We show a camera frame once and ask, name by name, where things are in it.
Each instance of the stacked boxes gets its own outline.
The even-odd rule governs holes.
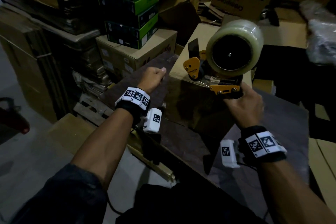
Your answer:
[[[107,39],[140,49],[157,30],[159,0],[98,0]]]

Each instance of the wooden table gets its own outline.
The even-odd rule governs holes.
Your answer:
[[[142,73],[149,66],[166,67],[167,75],[177,60],[177,56],[164,52],[141,69],[124,78],[101,96],[107,106],[114,108],[115,101],[129,86],[137,86]],[[150,107],[161,107],[167,93],[168,76],[151,95]],[[308,114],[307,111],[285,100],[258,91],[265,104],[263,126],[265,126],[288,150],[287,159],[308,183]],[[164,118],[161,121],[160,143],[154,151],[160,161],[165,161],[175,175],[197,172],[208,181],[220,187],[240,204],[250,208],[256,215],[263,217],[267,206],[263,198],[256,171],[241,166],[238,169],[226,168],[221,163],[219,144],[221,139],[202,136],[191,129]],[[237,141],[240,130],[236,125],[224,137]]]

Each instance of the sleeve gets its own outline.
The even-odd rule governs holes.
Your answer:
[[[98,178],[68,164],[17,212],[10,223],[102,223],[107,195]]]

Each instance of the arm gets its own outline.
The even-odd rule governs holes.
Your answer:
[[[237,125],[242,129],[259,124],[263,116],[263,99],[247,84],[244,95],[225,99]],[[310,190],[286,161],[261,162],[256,165],[262,191],[275,223],[336,223],[330,209]]]
[[[166,69],[149,67],[138,88],[150,94],[161,82]],[[118,108],[84,142],[71,163],[95,174],[107,190],[122,154],[133,123],[133,116]]]

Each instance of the yellow metal bracket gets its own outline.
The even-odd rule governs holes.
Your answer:
[[[240,90],[239,86],[232,85],[211,85],[209,86],[211,91],[214,91],[216,95],[228,94],[231,92],[237,92]]]
[[[184,69],[188,72],[191,78],[196,79],[198,77],[198,72],[200,70],[200,60],[197,57],[186,60],[183,63]]]

